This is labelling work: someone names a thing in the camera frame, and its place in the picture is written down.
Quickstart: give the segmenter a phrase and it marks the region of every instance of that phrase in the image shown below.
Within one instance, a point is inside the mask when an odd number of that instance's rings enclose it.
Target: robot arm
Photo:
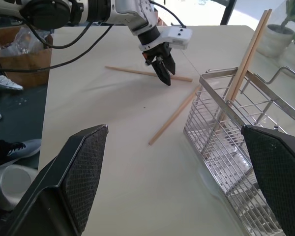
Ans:
[[[25,19],[42,30],[58,29],[68,22],[124,24],[141,42],[146,64],[152,65],[167,85],[171,85],[168,71],[176,72],[171,49],[185,49],[192,34],[190,29],[178,27],[160,33],[148,0],[0,0],[0,15]]]

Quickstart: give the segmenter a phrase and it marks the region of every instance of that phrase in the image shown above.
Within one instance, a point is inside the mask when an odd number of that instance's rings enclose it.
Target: cardboard box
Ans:
[[[21,26],[0,28],[0,47],[5,46],[14,41],[16,34],[19,32]],[[49,35],[46,41],[53,43],[53,38]],[[0,54],[0,64],[2,68],[11,69],[39,69],[50,66],[52,49],[44,49],[38,53],[24,54],[13,57],[2,57]],[[24,88],[31,88],[38,85],[45,85],[48,83],[49,71],[37,73],[12,73],[6,72],[6,76],[22,85]]]

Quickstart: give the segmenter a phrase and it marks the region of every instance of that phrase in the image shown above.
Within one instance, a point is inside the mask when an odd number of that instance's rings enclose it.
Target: white flower pot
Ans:
[[[295,43],[291,43],[279,59],[280,66],[288,66],[295,70]]]
[[[283,33],[278,33],[279,25],[267,25],[257,51],[266,57],[274,58],[281,55],[291,43],[294,31],[285,27]]]

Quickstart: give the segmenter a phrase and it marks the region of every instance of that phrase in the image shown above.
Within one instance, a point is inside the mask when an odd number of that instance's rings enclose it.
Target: mesh gripper pad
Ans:
[[[62,183],[69,209],[80,233],[86,227],[98,188],[106,135],[107,130],[101,129],[82,142]]]
[[[242,134],[268,205],[284,233],[295,236],[295,137],[250,125]]]

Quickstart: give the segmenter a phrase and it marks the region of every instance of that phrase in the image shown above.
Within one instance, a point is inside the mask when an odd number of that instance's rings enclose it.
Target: plastic bag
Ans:
[[[50,32],[43,30],[36,30],[36,32],[43,39],[50,34]],[[0,48],[2,57],[38,53],[43,49],[44,45],[36,38],[28,27],[21,27],[13,42]]]

